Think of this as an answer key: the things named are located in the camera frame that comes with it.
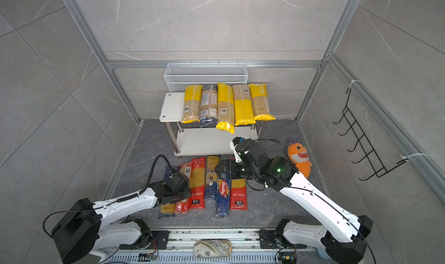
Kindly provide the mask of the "half yellow spaghetti bag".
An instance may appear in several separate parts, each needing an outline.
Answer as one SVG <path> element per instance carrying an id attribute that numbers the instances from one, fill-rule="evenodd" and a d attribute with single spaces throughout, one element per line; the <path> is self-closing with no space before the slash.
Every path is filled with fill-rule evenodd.
<path id="1" fill-rule="evenodd" d="M 255 124 L 253 106 L 248 85 L 234 85 L 235 126 Z"/>

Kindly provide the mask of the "clear blue-end spaghetti bag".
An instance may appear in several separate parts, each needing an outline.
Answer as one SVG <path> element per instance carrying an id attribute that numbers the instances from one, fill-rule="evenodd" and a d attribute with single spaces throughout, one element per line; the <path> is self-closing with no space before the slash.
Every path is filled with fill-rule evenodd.
<path id="1" fill-rule="evenodd" d="M 217 95 L 217 84 L 204 85 L 200 104 L 199 125 L 201 127 L 217 122 Z"/>

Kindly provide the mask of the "yellow-top spaghetti bag barcode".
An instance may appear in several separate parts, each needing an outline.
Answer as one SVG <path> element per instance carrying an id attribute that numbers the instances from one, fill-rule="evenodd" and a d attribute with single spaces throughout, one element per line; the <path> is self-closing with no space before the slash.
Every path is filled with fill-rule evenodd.
<path id="1" fill-rule="evenodd" d="M 218 83 L 216 128 L 231 134 L 235 132 L 233 88 L 224 83 Z"/>

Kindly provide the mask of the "yellow-end spaghetti bag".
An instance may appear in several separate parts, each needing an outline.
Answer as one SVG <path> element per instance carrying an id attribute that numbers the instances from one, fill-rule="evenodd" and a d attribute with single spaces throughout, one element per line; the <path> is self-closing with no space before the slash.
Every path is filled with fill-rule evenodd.
<path id="1" fill-rule="evenodd" d="M 266 84 L 249 84 L 256 121 L 272 121 L 275 117 L 270 112 Z"/>

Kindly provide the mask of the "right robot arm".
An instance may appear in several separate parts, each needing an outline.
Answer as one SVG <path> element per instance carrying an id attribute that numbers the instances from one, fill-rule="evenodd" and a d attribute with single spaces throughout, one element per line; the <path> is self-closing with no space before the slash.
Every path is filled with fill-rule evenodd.
<path id="1" fill-rule="evenodd" d="M 358 264 L 372 250 L 366 241 L 373 226 L 368 216 L 357 216 L 333 202 L 288 159 L 268 157 L 260 140 L 236 137 L 230 147 L 234 157 L 220 160 L 216 167 L 220 178 L 255 180 L 292 199 L 319 221 L 313 226 L 282 219 L 272 239 L 281 249 L 314 247 L 321 257 L 338 264 Z"/>

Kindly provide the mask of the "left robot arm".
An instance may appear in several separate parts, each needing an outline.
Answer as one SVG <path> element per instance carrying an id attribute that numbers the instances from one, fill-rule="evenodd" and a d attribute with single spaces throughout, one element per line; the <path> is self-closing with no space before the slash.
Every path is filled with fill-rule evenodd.
<path id="1" fill-rule="evenodd" d="M 51 232 L 61 261 L 73 264 L 88 254 L 99 254 L 102 249 L 117 247 L 144 249 L 155 244 L 151 230 L 142 219 L 128 220 L 128 216 L 161 205 L 178 203 L 191 195 L 190 179 L 186 174 L 168 165 L 171 176 L 152 182 L 150 169 L 142 189 L 110 200 L 91 202 L 78 200 Z"/>

